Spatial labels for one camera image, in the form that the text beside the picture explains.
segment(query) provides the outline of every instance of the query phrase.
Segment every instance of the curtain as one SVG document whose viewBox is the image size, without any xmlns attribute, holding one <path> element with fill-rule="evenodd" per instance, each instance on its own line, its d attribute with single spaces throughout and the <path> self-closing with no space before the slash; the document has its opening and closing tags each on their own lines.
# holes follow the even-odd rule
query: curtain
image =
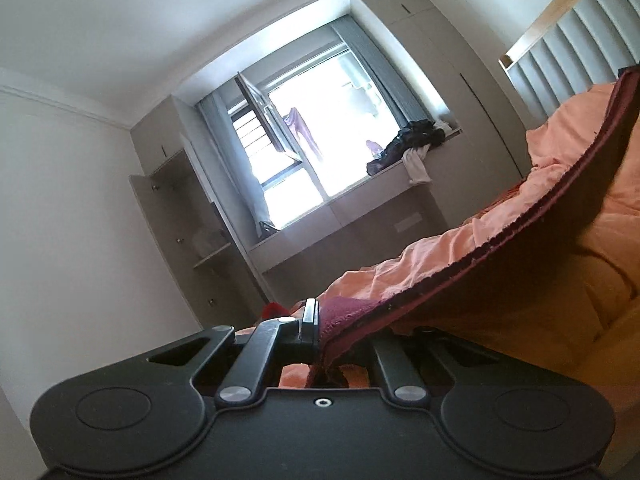
<svg viewBox="0 0 640 480">
<path fill-rule="evenodd" d="M 367 71 L 401 128 L 409 121 L 433 121 L 389 60 L 350 15 L 331 22 L 331 26 Z"/>
<path fill-rule="evenodd" d="M 264 199 L 264 190 L 254 176 L 249 157 L 231 122 L 222 97 L 214 90 L 196 107 L 209 127 L 232 181 L 254 217 L 258 239 L 263 238 L 274 230 Z"/>
</svg>

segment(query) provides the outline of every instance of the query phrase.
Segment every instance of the headboard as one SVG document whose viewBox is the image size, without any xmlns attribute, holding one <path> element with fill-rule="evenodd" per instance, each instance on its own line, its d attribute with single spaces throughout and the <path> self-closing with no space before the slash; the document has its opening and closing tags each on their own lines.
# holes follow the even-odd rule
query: headboard
<svg viewBox="0 0 640 480">
<path fill-rule="evenodd" d="M 640 62 L 640 0 L 579 0 L 507 74 L 539 121 Z"/>
</svg>

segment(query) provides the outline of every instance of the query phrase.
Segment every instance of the cabinet shelf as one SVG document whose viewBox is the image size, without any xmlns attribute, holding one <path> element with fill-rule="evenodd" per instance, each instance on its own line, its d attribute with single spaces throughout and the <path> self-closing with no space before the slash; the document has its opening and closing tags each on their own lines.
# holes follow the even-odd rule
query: cabinet shelf
<svg viewBox="0 0 640 480">
<path fill-rule="evenodd" d="M 194 269 L 199 269 L 204 266 L 209 266 L 212 264 L 220 263 L 226 259 L 228 256 L 228 249 L 231 247 L 231 242 L 227 242 L 219 249 L 216 249 L 211 254 L 208 254 L 203 259 L 201 259 L 197 264 L 193 266 Z"/>
</svg>

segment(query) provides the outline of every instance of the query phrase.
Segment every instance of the ceiling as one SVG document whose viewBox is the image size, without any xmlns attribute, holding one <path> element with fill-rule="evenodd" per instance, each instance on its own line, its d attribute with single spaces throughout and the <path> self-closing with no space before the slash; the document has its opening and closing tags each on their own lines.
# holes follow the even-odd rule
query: ceiling
<svg viewBox="0 0 640 480">
<path fill-rule="evenodd" d="M 310 1 L 0 0 L 0 68 L 131 126 L 209 61 Z"/>
</svg>

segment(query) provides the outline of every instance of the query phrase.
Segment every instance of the wooden headboard frame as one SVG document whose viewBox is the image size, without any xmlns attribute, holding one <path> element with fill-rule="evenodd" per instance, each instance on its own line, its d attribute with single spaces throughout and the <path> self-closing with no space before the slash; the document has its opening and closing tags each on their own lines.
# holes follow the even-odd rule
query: wooden headboard frame
<svg viewBox="0 0 640 480">
<path fill-rule="evenodd" d="M 640 0 L 553 0 L 500 63 L 539 124 L 640 62 Z"/>
</svg>

